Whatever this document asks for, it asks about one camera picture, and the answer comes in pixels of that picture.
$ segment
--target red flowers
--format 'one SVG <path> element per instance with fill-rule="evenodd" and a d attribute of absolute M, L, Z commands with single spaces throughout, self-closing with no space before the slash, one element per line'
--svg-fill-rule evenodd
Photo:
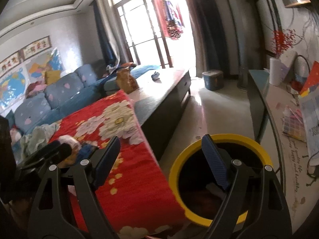
<path fill-rule="evenodd" d="M 288 50 L 288 48 L 292 48 L 293 44 L 296 42 L 296 31 L 288 29 L 286 32 L 287 33 L 279 30 L 274 30 L 274 37 L 272 39 L 272 42 L 274 44 L 277 58 L 279 58 L 279 56 L 283 52 Z"/>

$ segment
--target blue sofa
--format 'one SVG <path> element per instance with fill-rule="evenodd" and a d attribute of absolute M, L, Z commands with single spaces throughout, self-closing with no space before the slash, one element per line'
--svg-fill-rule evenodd
<path fill-rule="evenodd" d="M 149 70 L 159 69 L 160 66 L 137 66 L 131 70 L 138 78 Z M 115 83 L 116 73 L 103 78 L 104 62 L 87 64 L 79 67 L 75 72 L 60 78 L 37 94 L 26 99 L 14 113 L 7 118 L 14 123 L 23 134 L 29 134 L 36 126 L 52 124 L 57 120 L 80 110 L 107 94 L 105 83 Z"/>

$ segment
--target world map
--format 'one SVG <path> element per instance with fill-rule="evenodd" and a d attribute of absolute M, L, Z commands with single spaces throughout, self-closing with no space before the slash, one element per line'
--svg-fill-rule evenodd
<path fill-rule="evenodd" d="M 0 106 L 5 109 L 10 102 L 17 99 L 26 89 L 26 79 L 22 74 L 22 68 L 5 77 L 0 82 Z"/>

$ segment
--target red decoration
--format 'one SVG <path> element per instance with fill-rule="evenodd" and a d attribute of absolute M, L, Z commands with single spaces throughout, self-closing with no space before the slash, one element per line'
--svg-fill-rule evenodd
<path fill-rule="evenodd" d="M 296 42 L 296 31 L 288 29 L 287 32 L 288 33 L 284 33 L 279 30 L 274 30 L 272 42 L 274 44 L 277 58 L 279 58 L 283 52 L 288 50 L 288 48 L 292 48 L 293 44 Z"/>
<path fill-rule="evenodd" d="M 106 107 L 123 100 L 130 101 L 130 98 L 120 90 L 63 118 L 60 129 L 51 141 L 62 135 L 75 136 L 79 123 L 102 114 Z M 134 119 L 140 135 L 144 138 L 136 116 Z M 101 139 L 99 128 L 78 140 L 95 141 L 100 148 L 104 148 L 109 141 Z M 129 226 L 131 230 L 144 228 L 153 234 L 159 227 L 183 224 L 186 220 L 184 210 L 176 201 L 146 138 L 138 145 L 130 145 L 128 139 L 122 137 L 120 141 L 121 155 L 105 184 L 95 192 L 115 232 L 119 233 L 123 227 Z M 79 229 L 87 231 L 77 198 L 70 194 L 70 200 Z M 125 238 L 133 239 L 134 234 Z"/>

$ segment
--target glass door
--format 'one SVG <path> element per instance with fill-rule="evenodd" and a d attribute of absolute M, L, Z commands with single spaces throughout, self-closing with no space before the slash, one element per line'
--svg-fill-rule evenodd
<path fill-rule="evenodd" d="M 130 0 L 117 4 L 116 8 L 133 61 L 138 65 L 172 67 L 154 10 L 154 0 Z"/>

